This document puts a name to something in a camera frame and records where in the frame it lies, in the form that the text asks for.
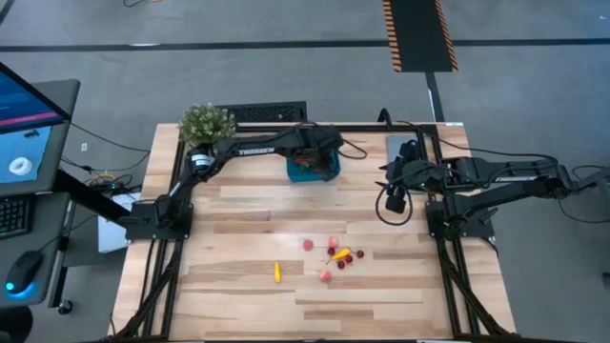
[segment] monitor screen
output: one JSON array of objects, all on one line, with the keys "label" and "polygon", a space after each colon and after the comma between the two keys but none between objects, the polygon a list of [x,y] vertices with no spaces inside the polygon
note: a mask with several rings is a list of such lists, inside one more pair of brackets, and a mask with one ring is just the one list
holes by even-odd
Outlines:
[{"label": "monitor screen", "polygon": [[0,132],[61,123],[64,120],[63,113],[54,110],[49,103],[49,99],[12,71],[6,67],[0,69]]}]

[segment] gray floor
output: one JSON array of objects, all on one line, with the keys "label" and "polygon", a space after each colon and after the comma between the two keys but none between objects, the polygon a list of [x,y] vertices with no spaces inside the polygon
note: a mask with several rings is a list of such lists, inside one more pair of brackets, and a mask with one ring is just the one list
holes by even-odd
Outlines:
[{"label": "gray floor", "polygon": [[[605,0],[443,0],[454,39],[610,37]],[[126,9],[119,0],[17,0],[0,45],[195,43],[383,39],[372,0],[166,0]],[[456,48],[460,71],[437,74],[447,121],[464,122],[471,145],[553,154],[568,167],[610,163],[610,47]],[[147,148],[154,125],[195,102],[307,101],[310,119],[432,120],[422,74],[394,73],[387,49],[156,52],[20,52],[0,59],[31,82],[82,81],[74,121]],[[87,152],[80,152],[83,142]],[[65,155],[124,167],[121,151],[71,131]],[[68,169],[78,177],[81,171]],[[141,181],[144,167],[132,172]],[[610,216],[595,191],[565,202],[573,215]],[[610,335],[610,226],[563,216],[556,202],[527,199],[494,219],[500,263],[518,331],[605,342]],[[95,339],[108,328],[121,253],[72,269],[74,313],[34,308],[30,342]]]}]

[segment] wooden tabletop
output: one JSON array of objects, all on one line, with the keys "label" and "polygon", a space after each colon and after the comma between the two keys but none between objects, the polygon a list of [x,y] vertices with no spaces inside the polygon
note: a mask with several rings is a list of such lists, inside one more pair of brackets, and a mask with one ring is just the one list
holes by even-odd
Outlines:
[{"label": "wooden tabletop", "polygon": [[[445,140],[467,146],[462,126],[437,127]],[[236,158],[197,186],[171,339],[451,337],[436,243],[424,217],[426,197],[414,195],[414,215],[404,226],[385,225],[375,215],[375,181],[384,181],[378,167],[386,164],[386,136],[396,134],[402,133],[342,133],[369,156],[359,161],[341,157],[341,174],[329,183],[293,184],[285,159],[265,155]],[[144,198],[168,191],[177,141],[176,124],[158,125]],[[445,157],[468,154],[441,146]],[[382,213],[390,220],[401,218]],[[331,237],[340,247],[363,250],[364,257],[344,270],[327,265]],[[311,252],[302,249],[305,239],[314,241]],[[473,291],[498,323],[513,331],[496,254],[479,239],[462,242]],[[147,241],[129,246],[114,305],[117,329],[138,307],[148,247]],[[279,284],[275,261],[282,271]],[[325,270],[332,275],[330,283],[319,280]],[[160,330],[164,298],[159,301],[154,333]]]}]

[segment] potted plant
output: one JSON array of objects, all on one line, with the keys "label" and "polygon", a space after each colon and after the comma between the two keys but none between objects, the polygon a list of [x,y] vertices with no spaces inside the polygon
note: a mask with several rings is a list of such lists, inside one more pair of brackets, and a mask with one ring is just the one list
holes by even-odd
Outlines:
[{"label": "potted plant", "polygon": [[184,111],[180,120],[180,133],[191,147],[211,143],[219,138],[235,134],[235,119],[227,110],[195,104]]}]

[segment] keyboard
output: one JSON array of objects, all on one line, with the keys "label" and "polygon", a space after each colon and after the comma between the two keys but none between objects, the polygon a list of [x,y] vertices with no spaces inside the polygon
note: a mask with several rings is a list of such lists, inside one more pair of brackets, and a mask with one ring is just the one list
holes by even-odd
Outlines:
[{"label": "keyboard", "polygon": [[30,232],[34,199],[34,195],[0,198],[0,239]]},{"label": "keyboard", "polygon": [[235,115],[237,123],[307,121],[305,102],[219,106]]}]

